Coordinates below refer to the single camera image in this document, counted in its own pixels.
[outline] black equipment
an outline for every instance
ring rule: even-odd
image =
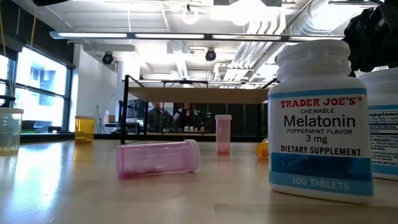
[[[105,52],[105,55],[102,58],[102,62],[105,65],[112,65],[114,63],[114,57],[112,56],[112,54],[112,52]]]
[[[344,31],[351,55],[352,72],[371,72],[374,67],[398,66],[398,0],[370,0],[380,4],[351,19]]]
[[[49,6],[52,4],[58,4],[61,2],[66,2],[66,1],[68,1],[68,0],[33,0],[33,3],[36,6]]]
[[[208,49],[205,58],[206,61],[209,62],[216,60],[216,52],[214,51],[214,49]]]

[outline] security camera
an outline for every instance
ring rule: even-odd
[[[214,49],[208,49],[206,53],[206,61],[212,62],[216,60],[216,52]]]
[[[114,57],[112,56],[112,52],[105,52],[105,55],[102,58],[102,62],[105,65],[112,65],[114,63]]]

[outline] wall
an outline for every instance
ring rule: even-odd
[[[119,97],[123,97],[116,91],[117,73],[86,53],[80,44],[75,45],[73,63],[76,69],[73,71],[69,129],[75,130],[75,116],[91,116],[95,117],[95,133],[98,133],[97,106],[103,120],[106,110],[115,114],[115,105]]]

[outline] melatonin bottle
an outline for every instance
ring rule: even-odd
[[[373,177],[398,180],[398,68],[358,77],[368,89]]]
[[[348,44],[314,40],[277,57],[269,91],[269,183],[306,197],[367,203],[373,196],[366,89],[348,77]]]

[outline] clear plastic cup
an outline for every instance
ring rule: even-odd
[[[0,155],[18,154],[24,110],[0,108]]]
[[[229,154],[231,152],[231,120],[231,115],[216,115],[217,154]]]
[[[195,140],[118,147],[119,178],[167,172],[194,171],[199,166],[200,150]]]

